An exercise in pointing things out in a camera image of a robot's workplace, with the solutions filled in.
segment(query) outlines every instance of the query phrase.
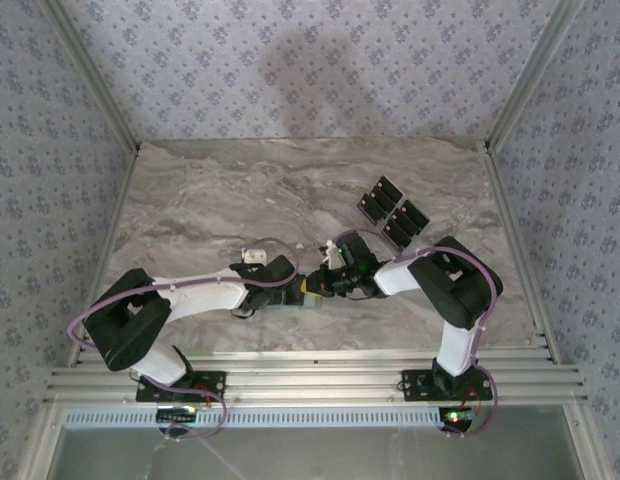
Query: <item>yellow object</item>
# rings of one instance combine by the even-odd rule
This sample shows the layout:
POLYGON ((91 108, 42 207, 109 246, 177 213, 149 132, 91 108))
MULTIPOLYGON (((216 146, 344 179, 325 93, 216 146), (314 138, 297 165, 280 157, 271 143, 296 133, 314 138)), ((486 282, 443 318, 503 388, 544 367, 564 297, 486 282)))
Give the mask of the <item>yellow object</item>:
POLYGON ((321 295, 319 295, 318 293, 313 293, 313 292, 309 292, 308 290, 306 290, 306 279, 303 279, 303 282, 301 282, 301 293, 305 293, 306 295, 314 295, 315 297, 320 297, 321 295))

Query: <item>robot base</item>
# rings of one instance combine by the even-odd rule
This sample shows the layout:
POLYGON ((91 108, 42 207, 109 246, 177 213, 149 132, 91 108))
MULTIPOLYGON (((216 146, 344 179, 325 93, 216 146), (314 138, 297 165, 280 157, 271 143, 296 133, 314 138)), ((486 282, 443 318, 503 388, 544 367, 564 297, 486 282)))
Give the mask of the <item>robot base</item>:
POLYGON ((492 389, 488 377, 481 370, 469 369, 462 375, 455 388, 445 391, 436 384, 433 370, 404 370, 397 389, 403 392, 406 402, 428 402, 454 400, 459 403, 468 400, 492 400, 492 389))
MULTIPOLYGON (((190 385, 184 388, 208 390, 223 398, 226 388, 226 372, 189 372, 190 385)), ((155 387, 143 376, 137 387, 137 402, 140 403, 215 403, 213 398, 206 398, 196 393, 173 393, 155 387)))

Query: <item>small white object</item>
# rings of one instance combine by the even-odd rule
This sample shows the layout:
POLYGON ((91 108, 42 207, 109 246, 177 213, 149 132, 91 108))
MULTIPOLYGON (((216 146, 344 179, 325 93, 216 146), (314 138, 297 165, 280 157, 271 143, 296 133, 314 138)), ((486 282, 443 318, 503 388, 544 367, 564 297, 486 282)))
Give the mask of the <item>small white object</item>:
POLYGON ((326 251, 323 253, 323 263, 328 264, 330 270, 340 268, 343 266, 341 261, 341 254, 339 253, 339 247, 332 240, 328 240, 325 244, 326 251))
POLYGON ((265 250, 241 249, 241 258, 245 263, 260 263, 261 265, 266 265, 268 263, 265 250))

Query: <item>floral wallpaper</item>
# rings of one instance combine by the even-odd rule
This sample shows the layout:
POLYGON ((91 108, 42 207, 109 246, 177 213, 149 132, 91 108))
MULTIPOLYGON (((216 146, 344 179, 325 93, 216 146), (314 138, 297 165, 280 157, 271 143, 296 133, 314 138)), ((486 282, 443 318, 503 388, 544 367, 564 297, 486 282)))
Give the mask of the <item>floral wallpaper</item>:
POLYGON ((620 0, 589 0, 499 159, 620 478, 620 0))
POLYGON ((137 140, 487 136, 555 0, 63 0, 137 140))
POLYGON ((35 0, 0 0, 0 479, 67 361, 127 166, 35 0))

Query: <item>vent grille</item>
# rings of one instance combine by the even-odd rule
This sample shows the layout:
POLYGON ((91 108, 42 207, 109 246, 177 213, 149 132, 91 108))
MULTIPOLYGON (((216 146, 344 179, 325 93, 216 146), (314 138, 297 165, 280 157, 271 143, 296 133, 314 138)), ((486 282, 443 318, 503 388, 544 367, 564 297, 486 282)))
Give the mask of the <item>vent grille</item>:
MULTIPOLYGON (((76 409, 68 413, 66 428, 156 427, 156 409, 76 409)), ((196 427, 213 427, 221 419, 214 409, 197 413, 196 427)), ((241 408, 228 414, 224 428, 339 428, 441 426, 438 408, 241 408)))

